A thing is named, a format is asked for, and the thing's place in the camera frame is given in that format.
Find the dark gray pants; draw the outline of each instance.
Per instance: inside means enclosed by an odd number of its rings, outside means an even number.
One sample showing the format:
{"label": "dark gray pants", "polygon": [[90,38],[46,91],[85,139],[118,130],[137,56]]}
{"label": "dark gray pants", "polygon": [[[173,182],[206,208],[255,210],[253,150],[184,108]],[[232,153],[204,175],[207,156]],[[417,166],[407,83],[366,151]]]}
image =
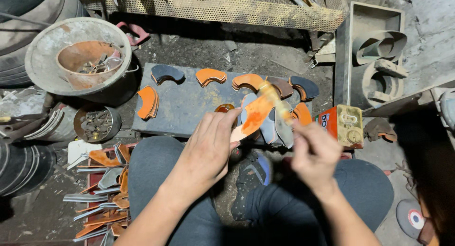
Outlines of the dark gray pants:
{"label": "dark gray pants", "polygon": [[[135,219],[174,167],[183,144],[168,136],[143,139],[133,150],[128,176],[131,216]],[[344,196],[374,232],[389,211],[394,192],[377,166],[350,159],[338,163],[334,177]],[[260,186],[248,194],[246,217],[252,228],[223,226],[206,194],[180,220],[170,245],[326,245],[330,240],[319,202],[296,179]]]}

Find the metal can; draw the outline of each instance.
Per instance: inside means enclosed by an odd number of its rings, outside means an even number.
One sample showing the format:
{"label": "metal can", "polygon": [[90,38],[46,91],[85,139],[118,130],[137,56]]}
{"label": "metal can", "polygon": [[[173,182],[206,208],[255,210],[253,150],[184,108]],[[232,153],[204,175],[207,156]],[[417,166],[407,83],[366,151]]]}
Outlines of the metal can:
{"label": "metal can", "polygon": [[323,129],[338,140],[345,149],[364,147],[362,110],[357,107],[337,105],[315,117]]}

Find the sneaker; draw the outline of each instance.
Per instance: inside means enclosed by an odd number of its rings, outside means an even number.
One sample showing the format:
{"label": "sneaker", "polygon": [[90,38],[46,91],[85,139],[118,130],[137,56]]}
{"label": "sneaker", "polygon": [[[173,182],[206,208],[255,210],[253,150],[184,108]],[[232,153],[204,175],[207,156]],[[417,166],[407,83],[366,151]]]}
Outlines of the sneaker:
{"label": "sneaker", "polygon": [[271,178],[271,163],[263,155],[251,151],[241,161],[236,181],[237,196],[231,207],[236,221],[245,221],[245,205],[248,193],[259,185],[268,185]]}

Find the brass lid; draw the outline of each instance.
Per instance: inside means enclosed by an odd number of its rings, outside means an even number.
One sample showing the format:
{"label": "brass lid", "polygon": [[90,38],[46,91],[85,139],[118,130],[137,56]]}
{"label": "brass lid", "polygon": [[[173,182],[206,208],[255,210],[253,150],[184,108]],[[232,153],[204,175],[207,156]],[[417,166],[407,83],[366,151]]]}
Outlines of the brass lid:
{"label": "brass lid", "polygon": [[357,144],[362,140],[361,134],[356,130],[348,131],[346,138],[348,138],[348,141],[351,142],[352,144]]}

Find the hand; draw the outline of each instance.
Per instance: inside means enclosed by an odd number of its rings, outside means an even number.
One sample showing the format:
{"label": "hand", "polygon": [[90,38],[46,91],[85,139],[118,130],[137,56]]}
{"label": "hand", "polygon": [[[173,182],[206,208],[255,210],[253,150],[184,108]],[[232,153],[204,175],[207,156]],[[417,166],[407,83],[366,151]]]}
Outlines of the hand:
{"label": "hand", "polygon": [[333,195],[338,184],[333,178],[343,147],[317,123],[294,122],[294,157],[291,168],[318,197]]}
{"label": "hand", "polygon": [[228,172],[228,158],[240,142],[229,143],[232,123],[241,108],[206,113],[197,125],[162,187],[189,207]]}

